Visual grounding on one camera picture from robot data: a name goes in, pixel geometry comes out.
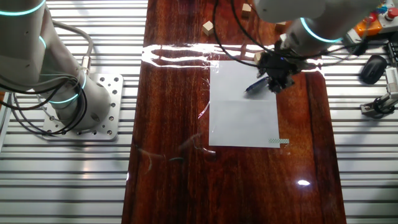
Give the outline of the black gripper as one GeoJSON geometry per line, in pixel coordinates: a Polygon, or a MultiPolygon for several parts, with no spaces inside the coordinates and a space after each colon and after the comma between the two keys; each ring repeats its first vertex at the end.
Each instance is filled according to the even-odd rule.
{"type": "Polygon", "coordinates": [[[268,88],[273,93],[280,93],[282,90],[295,84],[292,76],[301,72],[300,64],[289,61],[282,56],[269,52],[257,54],[257,78],[267,75],[268,88]]]}

